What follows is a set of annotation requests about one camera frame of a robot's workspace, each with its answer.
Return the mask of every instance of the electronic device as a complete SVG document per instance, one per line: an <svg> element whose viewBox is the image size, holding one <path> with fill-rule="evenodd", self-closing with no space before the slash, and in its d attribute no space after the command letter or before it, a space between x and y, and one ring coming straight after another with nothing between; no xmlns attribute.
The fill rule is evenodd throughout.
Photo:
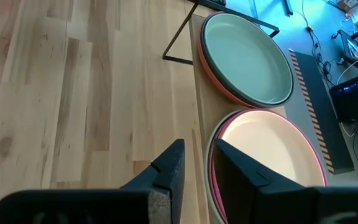
<svg viewBox="0 0 358 224"><path fill-rule="evenodd" d="M329 91L339 122L358 122L358 77L334 86Z"/></svg>

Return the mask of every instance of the black mat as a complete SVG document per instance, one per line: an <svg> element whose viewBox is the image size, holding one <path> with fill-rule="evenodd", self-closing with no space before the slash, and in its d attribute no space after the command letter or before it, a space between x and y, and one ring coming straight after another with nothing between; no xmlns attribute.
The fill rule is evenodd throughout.
<svg viewBox="0 0 358 224"><path fill-rule="evenodd" d="M352 158L314 58L292 50L290 55L328 171L353 171Z"/></svg>

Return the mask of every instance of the wooden floor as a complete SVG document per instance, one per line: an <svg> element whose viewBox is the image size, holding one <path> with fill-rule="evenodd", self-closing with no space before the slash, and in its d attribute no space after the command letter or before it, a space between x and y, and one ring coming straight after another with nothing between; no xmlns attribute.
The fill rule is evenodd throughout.
<svg viewBox="0 0 358 224"><path fill-rule="evenodd" d="M184 138L181 221L208 222L193 69L161 59L191 6L0 0L0 198L120 187ZM188 28L170 54L191 59Z"/></svg>

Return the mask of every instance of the stacked plates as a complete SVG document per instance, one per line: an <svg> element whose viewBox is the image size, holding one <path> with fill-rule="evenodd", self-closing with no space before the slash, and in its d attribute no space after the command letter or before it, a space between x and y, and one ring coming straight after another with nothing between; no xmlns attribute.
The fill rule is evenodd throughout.
<svg viewBox="0 0 358 224"><path fill-rule="evenodd" d="M213 163L213 141L223 139L275 172L303 186L325 186L318 156L305 135L289 120L268 110L236 111L227 115L212 133L204 158L211 223L227 223Z"/></svg>
<svg viewBox="0 0 358 224"><path fill-rule="evenodd" d="M293 89L290 66L277 44L239 16L217 13L201 28L198 53L214 83L233 102L269 108L286 102Z"/></svg>

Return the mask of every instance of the green plate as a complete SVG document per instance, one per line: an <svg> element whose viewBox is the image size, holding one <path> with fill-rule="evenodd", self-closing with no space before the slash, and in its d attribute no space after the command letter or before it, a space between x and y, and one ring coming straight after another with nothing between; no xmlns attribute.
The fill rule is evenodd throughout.
<svg viewBox="0 0 358 224"><path fill-rule="evenodd" d="M279 105L293 89L290 66L277 44L253 23L216 14L204 27L204 49L216 76L236 95L256 104Z"/></svg>

